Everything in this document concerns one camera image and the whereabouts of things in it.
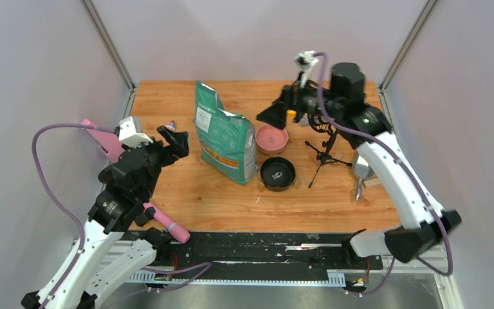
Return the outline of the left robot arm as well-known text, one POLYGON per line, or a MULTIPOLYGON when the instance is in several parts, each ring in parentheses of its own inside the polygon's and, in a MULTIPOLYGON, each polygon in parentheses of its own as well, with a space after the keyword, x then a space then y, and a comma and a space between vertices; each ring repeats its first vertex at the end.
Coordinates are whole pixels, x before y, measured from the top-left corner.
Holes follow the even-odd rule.
POLYGON ((114 129, 94 125, 88 129, 115 137, 118 155, 98 175, 104 188, 85 222, 73 218, 79 233, 74 247, 44 287, 24 295, 23 308, 100 308, 142 267, 151 262, 163 266, 170 261, 170 239, 151 228, 125 254, 100 267, 109 249, 145 212, 162 169, 189 155, 189 134, 160 126, 160 139, 156 139, 128 121, 114 129))

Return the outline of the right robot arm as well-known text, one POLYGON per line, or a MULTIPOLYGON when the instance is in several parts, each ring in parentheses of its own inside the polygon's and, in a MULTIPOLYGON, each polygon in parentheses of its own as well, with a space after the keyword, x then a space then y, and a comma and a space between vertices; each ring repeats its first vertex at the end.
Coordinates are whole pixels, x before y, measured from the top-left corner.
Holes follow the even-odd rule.
POLYGON ((257 120, 278 129, 286 126, 287 112, 296 112, 295 122, 304 115, 322 117, 375 171, 393 201, 400 226, 383 231, 360 230, 350 236, 342 250, 349 268, 359 268, 368 256, 392 256, 402 263, 416 259, 444 243, 452 262, 449 233, 461 223, 456 210, 446 211, 411 170, 384 113, 365 102, 365 75, 357 64, 339 62, 331 68, 330 87, 310 80, 318 62, 301 60, 297 79, 282 88, 280 97, 257 115, 257 120))

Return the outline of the green dog food bag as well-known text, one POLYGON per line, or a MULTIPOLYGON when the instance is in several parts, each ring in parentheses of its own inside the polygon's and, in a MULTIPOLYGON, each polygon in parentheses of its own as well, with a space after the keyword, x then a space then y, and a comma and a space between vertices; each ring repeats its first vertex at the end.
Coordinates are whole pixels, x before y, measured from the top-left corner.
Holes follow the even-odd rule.
POLYGON ((242 114, 225 109, 217 90, 198 80, 194 123, 201 158, 239 185, 257 172, 255 127, 242 114))

